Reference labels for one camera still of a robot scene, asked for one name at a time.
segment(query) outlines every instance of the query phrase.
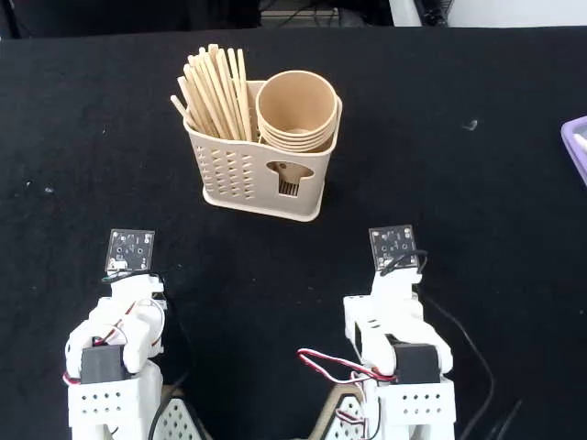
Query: beige plastic holder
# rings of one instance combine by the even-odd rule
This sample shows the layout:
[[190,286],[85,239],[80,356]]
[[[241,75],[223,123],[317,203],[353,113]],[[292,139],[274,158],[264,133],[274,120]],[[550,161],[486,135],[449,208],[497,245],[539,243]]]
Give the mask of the beige plastic holder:
[[[263,84],[247,82],[249,107]],[[318,152],[291,152],[256,142],[210,137],[192,130],[184,119],[205,200],[216,206],[300,222],[314,220],[320,213],[328,161],[338,140],[342,102],[337,100],[337,123],[330,145]],[[256,127],[255,109],[250,108],[249,114],[251,125]]]

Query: black surface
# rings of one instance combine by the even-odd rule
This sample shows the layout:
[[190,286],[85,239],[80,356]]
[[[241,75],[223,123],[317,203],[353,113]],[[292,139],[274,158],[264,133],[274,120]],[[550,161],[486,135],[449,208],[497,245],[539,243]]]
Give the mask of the black surface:
[[[152,267],[193,339],[186,391],[212,435],[307,435],[329,384],[295,350],[353,358],[342,297],[371,285],[368,228],[400,224],[430,253],[425,292],[494,369],[473,438],[518,398],[506,438],[581,432],[587,194],[559,128],[587,113],[585,39],[581,28],[317,29],[0,42],[3,437],[67,435],[63,346],[107,294],[112,227],[157,231]],[[309,69],[338,90],[314,222],[203,201],[169,96],[208,42],[246,48],[250,78]],[[426,314],[453,347],[461,429],[487,381],[458,330]],[[172,382],[188,355],[177,335],[166,344]]]

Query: cable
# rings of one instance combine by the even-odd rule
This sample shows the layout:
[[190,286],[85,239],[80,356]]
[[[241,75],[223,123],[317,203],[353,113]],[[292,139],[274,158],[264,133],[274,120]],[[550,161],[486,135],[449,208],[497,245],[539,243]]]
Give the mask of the cable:
[[379,430],[382,428],[382,398],[377,398],[377,403],[379,404],[379,417],[377,419],[377,429],[375,429],[375,433],[369,437],[367,440],[373,440],[379,433]]
[[150,270],[134,270],[132,272],[126,270],[117,270],[112,275],[106,275],[102,278],[103,284],[113,284],[117,281],[124,280],[126,278],[137,277],[138,275],[151,274]]
[[290,21],[292,21],[294,18],[296,18],[300,12],[305,11],[308,7],[312,7],[314,5],[314,3],[316,3],[316,0],[313,0],[310,3],[308,3],[307,5],[298,8],[293,14],[288,16],[282,23],[277,25],[277,28],[282,28],[283,26],[287,25]]
[[[135,307],[135,304],[137,304],[137,302],[133,302],[132,304],[130,304],[130,307],[128,307],[127,311],[125,312],[125,315],[130,314],[132,309]],[[121,316],[120,319],[118,319],[118,321],[116,321],[116,323],[114,325],[110,325],[110,327],[113,327],[112,330],[110,330],[110,332],[108,332],[108,334],[106,336],[98,338],[96,341],[94,341],[94,344],[97,346],[101,346],[102,344],[105,344],[106,339],[108,339],[110,336],[112,336],[116,330],[118,330],[122,334],[124,334],[124,332],[122,330],[120,330],[120,327],[118,327],[120,325],[120,323],[122,322],[123,317],[124,316]]]
[[277,0],[271,0],[265,7],[259,9],[259,12],[263,13],[267,10],[269,10],[270,8],[272,8],[275,4],[277,3]]
[[332,27],[332,19],[334,18],[334,15],[336,14],[337,9],[335,7],[332,8],[332,14],[330,14],[330,18],[328,19],[328,27],[331,28]]
[[67,385],[68,387],[70,385],[79,385],[81,383],[81,381],[79,379],[72,378],[70,376],[70,373],[68,373],[67,371],[63,372],[63,374],[61,375],[61,378],[65,382],[65,385]]
[[155,412],[155,415],[153,416],[153,420],[150,423],[150,429],[149,429],[149,437],[148,440],[153,440],[153,437],[155,436],[155,429],[157,428],[157,422],[159,421],[159,419],[161,418],[161,415],[163,414],[163,412],[165,411],[165,409],[167,408],[167,405],[169,405],[169,402],[172,401],[173,398],[173,393],[180,388],[180,386],[182,385],[182,383],[185,382],[185,380],[187,379],[187,377],[190,375],[190,371],[187,370],[185,371],[182,376],[180,376],[180,378],[178,378],[173,384],[172,387],[169,388],[169,390],[167,391],[167,393],[165,394],[165,397],[161,398],[161,403],[159,404],[159,408],[157,408],[157,411]]
[[463,324],[461,324],[455,316],[450,314],[448,311],[442,308],[437,302],[435,302],[431,298],[424,295],[421,295],[421,298],[424,299],[426,302],[432,304],[440,312],[440,314],[442,314],[445,318],[448,318],[450,321],[452,321],[452,323],[455,326],[459,328],[460,332],[465,337],[465,339],[469,343],[469,346],[471,347],[471,349],[479,359],[480,363],[482,364],[483,369],[487,373],[487,378],[489,379],[489,391],[487,392],[487,396],[485,397],[483,404],[479,407],[477,412],[471,417],[469,422],[466,424],[465,429],[459,436],[459,440],[466,440],[471,431],[473,430],[473,428],[475,427],[475,425],[477,424],[477,422],[479,422],[479,420],[485,414],[485,411],[487,410],[487,408],[493,400],[493,394],[495,393],[495,376],[493,375],[492,369],[489,367],[489,364],[487,363],[487,360],[485,360],[485,357],[483,356],[481,350],[477,348],[477,346],[467,333],[467,330],[465,330]]
[[320,4],[318,2],[316,2],[316,4],[314,5],[314,23],[316,24],[317,28],[321,28],[320,26],[320,20],[318,20],[318,6]]
[[503,440],[503,438],[505,437],[505,433],[507,433],[507,430],[509,429],[510,425],[512,424],[512,421],[514,420],[515,416],[517,415],[517,412],[520,409],[520,406],[522,406],[522,402],[523,402],[522,399],[517,401],[514,405],[514,408],[512,408],[512,411],[510,411],[510,413],[507,414],[507,417],[505,418],[505,422],[504,422],[504,424],[502,424],[502,429],[499,430],[499,433],[497,434],[497,437],[495,437],[495,440]]
[[154,305],[155,307],[157,307],[159,309],[159,313],[161,314],[161,329],[157,333],[157,337],[155,338],[155,341],[153,341],[151,343],[151,346],[154,347],[161,340],[161,336],[163,335],[163,329],[165,328],[165,311],[163,310],[161,305],[157,301],[155,301],[153,298],[143,298],[142,300],[139,300],[138,302],[141,303],[143,301],[149,301],[150,305]]
[[424,261],[422,262],[422,264],[420,265],[420,267],[417,270],[417,273],[422,273],[422,270],[424,270],[424,267],[428,263],[428,253],[425,250],[415,249],[415,250],[411,250],[409,252],[402,254],[398,258],[394,258],[391,263],[389,263],[387,266],[385,266],[382,269],[382,271],[380,272],[380,276],[384,277],[385,275],[389,275],[390,273],[392,273],[394,270],[397,269],[397,266],[401,262],[406,261],[407,259],[410,259],[413,256],[424,257]]
[[[343,359],[342,357],[332,357],[329,355],[325,355],[324,353],[320,353],[319,351],[313,350],[311,348],[299,348],[297,350],[297,356],[308,367],[311,367],[312,369],[314,369],[316,372],[320,373],[322,376],[324,376],[328,380],[330,380],[334,383],[338,383],[338,384],[364,382],[365,380],[369,380],[369,379],[376,379],[376,380],[385,381],[385,382],[391,382],[391,381],[395,380],[395,376],[383,376],[383,374],[380,374],[380,373],[377,373],[373,370],[365,368],[361,364],[351,362],[350,360]],[[359,371],[359,372],[363,373],[366,377],[364,377],[364,378],[351,377],[350,379],[337,379],[334,376],[332,376],[324,367],[321,367],[318,364],[316,364],[308,356],[336,362],[338,364],[344,365],[345,367],[349,367],[350,369],[353,369],[355,371]]]

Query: wooden chopstick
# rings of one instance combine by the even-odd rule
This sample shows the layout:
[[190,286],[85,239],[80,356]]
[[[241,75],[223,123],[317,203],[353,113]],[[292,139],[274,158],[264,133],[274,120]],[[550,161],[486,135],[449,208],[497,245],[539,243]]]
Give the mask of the wooden chopstick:
[[245,134],[247,140],[253,140],[252,131],[250,129],[250,113],[249,113],[249,87],[247,86],[247,72],[245,71],[245,56],[242,49],[237,50],[238,55],[238,77],[240,79],[240,92],[242,95],[242,123],[245,127]]

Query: paper cup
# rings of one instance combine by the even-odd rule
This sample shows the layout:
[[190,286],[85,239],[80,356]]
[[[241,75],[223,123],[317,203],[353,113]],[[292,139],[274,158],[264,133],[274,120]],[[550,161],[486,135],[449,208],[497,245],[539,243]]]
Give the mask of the paper cup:
[[284,71],[263,84],[255,106],[260,128],[283,139],[305,139],[333,130],[337,95],[315,73]]
[[332,137],[332,135],[327,136],[327,134],[325,134],[316,138],[315,140],[292,142],[280,140],[271,133],[265,132],[264,130],[260,131],[260,135],[267,141],[268,144],[287,151],[308,151],[310,149],[315,149]]

